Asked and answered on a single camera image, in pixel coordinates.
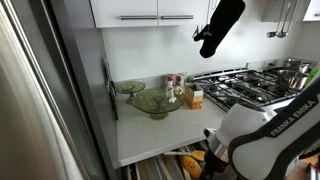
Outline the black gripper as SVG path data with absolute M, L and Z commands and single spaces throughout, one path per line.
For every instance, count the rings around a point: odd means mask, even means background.
M 216 173 L 223 173 L 229 165 L 228 162 L 218 158 L 211 150 L 205 153 L 204 160 L 206 164 L 200 175 L 200 180 L 212 180 Z

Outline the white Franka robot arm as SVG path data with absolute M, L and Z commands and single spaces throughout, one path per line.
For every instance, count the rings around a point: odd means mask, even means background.
M 234 105 L 214 130 L 201 180 L 232 168 L 240 180 L 283 180 L 297 157 L 320 139 L 320 78 L 314 78 L 273 117 L 258 107 Z

